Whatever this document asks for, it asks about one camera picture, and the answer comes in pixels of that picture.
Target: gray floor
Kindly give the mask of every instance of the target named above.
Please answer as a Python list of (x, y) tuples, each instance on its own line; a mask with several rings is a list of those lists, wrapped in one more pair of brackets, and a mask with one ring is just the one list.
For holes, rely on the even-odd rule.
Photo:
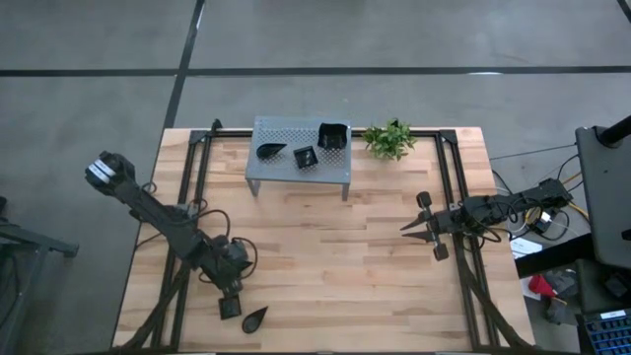
[[(0, 69), (176, 68), (193, 0), (10, 0)], [(615, 0), (209, 0), (191, 67), (623, 65), (631, 25)], [(20, 352), (107, 349), (138, 229), (83, 181), (103, 150), (145, 181), (173, 78), (0, 78), (0, 195), (9, 218), (79, 243), (49, 258)], [(629, 113), (631, 74), (188, 78), (176, 127), (249, 127), (255, 115), (329, 115), (356, 126), (399, 117), (482, 126), (490, 157), (574, 142), (574, 129)], [(512, 189), (575, 148), (494, 159)], [(566, 169), (567, 177), (578, 170)], [(577, 202), (585, 197), (576, 191)], [(574, 212), (572, 229), (588, 226)], [(575, 330), (528, 304), (537, 344), (576, 350)]]

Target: black cube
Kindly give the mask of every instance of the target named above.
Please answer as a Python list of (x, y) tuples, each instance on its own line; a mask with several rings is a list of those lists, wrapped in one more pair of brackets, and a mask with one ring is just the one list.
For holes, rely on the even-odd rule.
[(316, 151), (312, 146), (296, 149), (294, 151), (294, 157), (300, 169), (317, 164)]

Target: green plant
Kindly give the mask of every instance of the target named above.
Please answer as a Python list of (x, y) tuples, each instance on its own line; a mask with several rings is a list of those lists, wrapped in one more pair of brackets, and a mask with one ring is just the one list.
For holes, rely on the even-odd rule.
[(410, 125), (397, 118), (389, 119), (386, 128), (371, 126), (364, 133), (364, 139), (376, 158), (398, 161), (407, 155), (407, 148), (414, 149), (416, 139), (410, 135)]

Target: black cup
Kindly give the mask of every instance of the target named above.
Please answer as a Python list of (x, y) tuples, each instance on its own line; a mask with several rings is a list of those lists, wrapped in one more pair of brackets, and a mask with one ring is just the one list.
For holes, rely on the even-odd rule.
[(346, 147), (346, 124), (323, 123), (317, 135), (318, 147), (324, 149), (344, 149)]

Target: black cone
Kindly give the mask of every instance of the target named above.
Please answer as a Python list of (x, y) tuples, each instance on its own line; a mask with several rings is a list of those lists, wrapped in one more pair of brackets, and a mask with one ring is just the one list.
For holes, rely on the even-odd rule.
[(265, 317), (265, 313), (267, 312), (267, 307), (262, 308), (256, 312), (251, 313), (249, 316), (245, 317), (244, 322), (241, 328), (244, 330), (245, 334), (254, 333), (263, 322), (263, 317)]
[(281, 149), (285, 148), (287, 144), (283, 143), (265, 143), (256, 148), (256, 157), (260, 159), (271, 158)]

